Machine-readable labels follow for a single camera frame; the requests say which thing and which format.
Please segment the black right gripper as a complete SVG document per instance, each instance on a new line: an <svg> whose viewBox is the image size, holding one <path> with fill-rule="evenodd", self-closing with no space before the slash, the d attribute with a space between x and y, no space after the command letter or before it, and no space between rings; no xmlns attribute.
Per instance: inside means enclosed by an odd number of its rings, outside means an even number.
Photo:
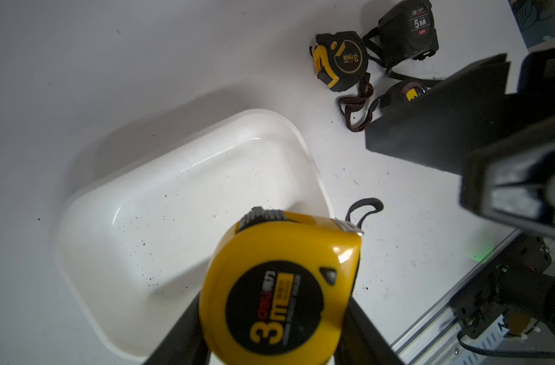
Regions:
<svg viewBox="0 0 555 365"><path fill-rule="evenodd" d="M555 239L555 48L529 53L505 95L509 67L506 54L471 63L374 121L366 149L462 171L462 208Z"/></svg>

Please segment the black 5m tape measure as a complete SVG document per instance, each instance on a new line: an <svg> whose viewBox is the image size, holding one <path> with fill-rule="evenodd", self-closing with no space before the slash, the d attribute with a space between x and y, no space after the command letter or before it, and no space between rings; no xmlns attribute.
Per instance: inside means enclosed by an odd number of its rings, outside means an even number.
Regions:
<svg viewBox="0 0 555 365"><path fill-rule="evenodd" d="M432 4L428 0L407 0L397 3L362 41L378 56L377 63L393 68L414 59L423 61L435 56L439 41L435 29Z"/></svg>

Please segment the yellow 3m tape measure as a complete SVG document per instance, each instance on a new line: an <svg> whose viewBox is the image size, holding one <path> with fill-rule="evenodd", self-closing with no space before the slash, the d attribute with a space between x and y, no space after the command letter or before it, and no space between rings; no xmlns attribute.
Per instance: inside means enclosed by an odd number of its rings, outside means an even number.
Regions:
<svg viewBox="0 0 555 365"><path fill-rule="evenodd" d="M335 362L359 272L362 223L252 208L221 239L199 298L225 364Z"/></svg>

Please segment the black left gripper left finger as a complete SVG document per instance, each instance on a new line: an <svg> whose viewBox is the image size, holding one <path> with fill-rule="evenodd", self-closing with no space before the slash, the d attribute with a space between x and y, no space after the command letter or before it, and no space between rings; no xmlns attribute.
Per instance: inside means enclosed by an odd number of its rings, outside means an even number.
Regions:
<svg viewBox="0 0 555 365"><path fill-rule="evenodd" d="M145 360L144 365L208 365L207 346L199 318L198 294L169 334Z"/></svg>

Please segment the black tape measure yellow label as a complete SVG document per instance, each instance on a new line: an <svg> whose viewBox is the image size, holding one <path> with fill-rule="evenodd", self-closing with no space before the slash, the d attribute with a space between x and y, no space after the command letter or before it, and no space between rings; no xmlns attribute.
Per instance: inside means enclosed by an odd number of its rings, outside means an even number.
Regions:
<svg viewBox="0 0 555 365"><path fill-rule="evenodd" d="M374 112L379 108L380 113L390 112L426 94L430 88L437 85L436 81L424 83L414 78L398 82L384 94L377 97L369 106L368 111Z"/></svg>

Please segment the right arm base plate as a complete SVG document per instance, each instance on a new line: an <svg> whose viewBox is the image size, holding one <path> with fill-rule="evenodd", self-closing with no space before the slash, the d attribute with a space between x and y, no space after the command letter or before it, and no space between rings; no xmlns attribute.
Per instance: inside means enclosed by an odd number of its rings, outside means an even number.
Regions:
<svg viewBox="0 0 555 365"><path fill-rule="evenodd" d="M542 237L519 234L449 301L467 336L477 339L503 314L519 310L546 318L546 297L554 280L545 275L552 257Z"/></svg>

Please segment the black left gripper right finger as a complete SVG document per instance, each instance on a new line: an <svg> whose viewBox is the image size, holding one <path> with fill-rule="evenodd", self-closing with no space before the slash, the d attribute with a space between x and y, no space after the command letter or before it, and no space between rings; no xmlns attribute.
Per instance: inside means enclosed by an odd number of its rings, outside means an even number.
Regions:
<svg viewBox="0 0 555 365"><path fill-rule="evenodd" d="M334 359L336 365L403 364L353 297L344 316Z"/></svg>

